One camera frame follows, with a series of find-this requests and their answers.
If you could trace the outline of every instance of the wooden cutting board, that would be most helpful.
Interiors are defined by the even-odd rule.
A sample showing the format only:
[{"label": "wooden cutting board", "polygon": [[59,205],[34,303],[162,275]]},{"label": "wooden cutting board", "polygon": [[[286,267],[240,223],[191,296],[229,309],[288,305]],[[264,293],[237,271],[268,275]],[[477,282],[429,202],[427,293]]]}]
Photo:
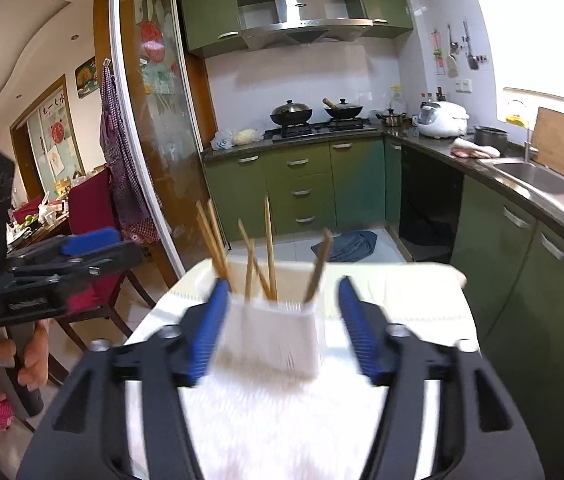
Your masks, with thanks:
[{"label": "wooden cutting board", "polygon": [[564,114],[541,108],[531,143],[540,150],[535,160],[564,175]]}]

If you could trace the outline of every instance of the white table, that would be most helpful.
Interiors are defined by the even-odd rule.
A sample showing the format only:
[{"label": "white table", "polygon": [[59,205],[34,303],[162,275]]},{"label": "white table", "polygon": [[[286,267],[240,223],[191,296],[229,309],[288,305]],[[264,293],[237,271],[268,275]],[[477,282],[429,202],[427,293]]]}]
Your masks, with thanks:
[{"label": "white table", "polygon": [[[127,344],[177,323],[209,260],[197,264],[140,323]],[[377,426],[383,388],[357,373],[339,320],[336,285],[351,276],[361,299],[384,306],[392,322],[421,339],[452,346],[477,342],[463,296],[464,276],[439,264],[327,264],[323,275],[327,354],[311,383],[235,363],[214,363],[193,389],[180,390],[193,446],[207,480],[358,478]],[[438,381],[425,384],[422,440],[416,479],[429,476],[438,423]],[[126,388],[127,430],[134,474],[149,478],[143,450],[140,383]]]}]

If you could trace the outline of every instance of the rice cooker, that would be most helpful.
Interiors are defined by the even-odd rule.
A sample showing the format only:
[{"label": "rice cooker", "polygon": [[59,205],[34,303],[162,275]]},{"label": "rice cooker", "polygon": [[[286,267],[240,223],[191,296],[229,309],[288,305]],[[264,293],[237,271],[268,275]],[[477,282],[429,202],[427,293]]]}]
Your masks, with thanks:
[{"label": "rice cooker", "polygon": [[442,139],[466,133],[469,115],[466,109],[448,101],[435,101],[422,106],[417,127],[421,135]]}]

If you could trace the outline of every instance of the wooden chopstick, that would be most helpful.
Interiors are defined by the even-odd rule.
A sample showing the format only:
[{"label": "wooden chopstick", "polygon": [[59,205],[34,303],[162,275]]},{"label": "wooden chopstick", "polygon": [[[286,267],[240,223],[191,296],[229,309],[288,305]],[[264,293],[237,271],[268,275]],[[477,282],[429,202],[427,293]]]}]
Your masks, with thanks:
[{"label": "wooden chopstick", "polygon": [[255,244],[251,243],[248,234],[246,234],[246,230],[244,229],[244,224],[241,220],[238,220],[238,229],[242,235],[244,243],[246,244],[246,250],[249,253],[249,256],[253,259],[253,268],[255,272],[257,272],[257,276],[259,278],[259,282],[262,285],[262,290],[264,291],[264,295],[267,297],[268,300],[272,300],[273,297],[271,295],[271,289],[268,286],[267,279],[264,277],[262,273],[262,269],[259,268],[257,264],[257,257],[255,256]]},{"label": "wooden chopstick", "polygon": [[318,259],[315,261],[315,268],[313,269],[313,275],[309,281],[309,286],[306,289],[306,295],[304,296],[304,303],[308,303],[315,296],[316,290],[318,290],[319,279],[321,278],[322,272],[324,270],[324,263],[329,258],[331,254],[331,246],[333,245],[333,237],[328,229],[324,229],[324,237],[322,239],[322,245],[319,248]]},{"label": "wooden chopstick", "polygon": [[222,268],[222,264],[220,263],[220,258],[217,255],[217,250],[215,247],[215,243],[213,241],[213,235],[208,229],[208,224],[205,221],[206,219],[199,212],[197,213],[196,218],[197,218],[197,225],[200,227],[200,231],[202,232],[202,236],[204,237],[204,242],[206,243],[206,247],[208,251],[211,253],[211,262],[213,264],[213,268],[215,269],[215,273],[217,274],[218,278],[223,278],[224,269]]},{"label": "wooden chopstick", "polygon": [[255,252],[253,248],[253,241],[251,240],[251,250],[249,252],[249,259],[246,264],[246,284],[244,285],[244,300],[248,303],[251,300],[251,283],[253,281],[253,257],[252,253]]},{"label": "wooden chopstick", "polygon": [[213,228],[213,234],[215,235],[215,241],[217,245],[218,254],[222,262],[222,267],[225,271],[226,280],[229,282],[229,287],[231,290],[235,290],[231,286],[231,280],[229,278],[229,263],[226,259],[226,253],[224,252],[224,242],[222,240],[222,235],[220,234],[220,226],[217,222],[217,216],[215,214],[215,207],[213,206],[213,199],[208,199],[208,215],[211,217],[211,227]]},{"label": "wooden chopstick", "polygon": [[277,300],[277,281],[275,279],[275,255],[273,254],[273,229],[271,227],[271,208],[268,195],[264,197],[264,218],[267,225],[267,257],[268,257],[268,286],[273,295],[272,300]]}]

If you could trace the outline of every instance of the range hood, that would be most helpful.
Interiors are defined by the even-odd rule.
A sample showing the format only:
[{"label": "range hood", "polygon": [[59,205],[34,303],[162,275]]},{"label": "range hood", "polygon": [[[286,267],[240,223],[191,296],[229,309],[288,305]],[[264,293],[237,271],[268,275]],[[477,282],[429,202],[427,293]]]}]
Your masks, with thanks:
[{"label": "range hood", "polygon": [[274,44],[353,41],[373,26],[371,20],[328,18],[323,0],[275,0],[279,22],[242,30],[249,50]]}]

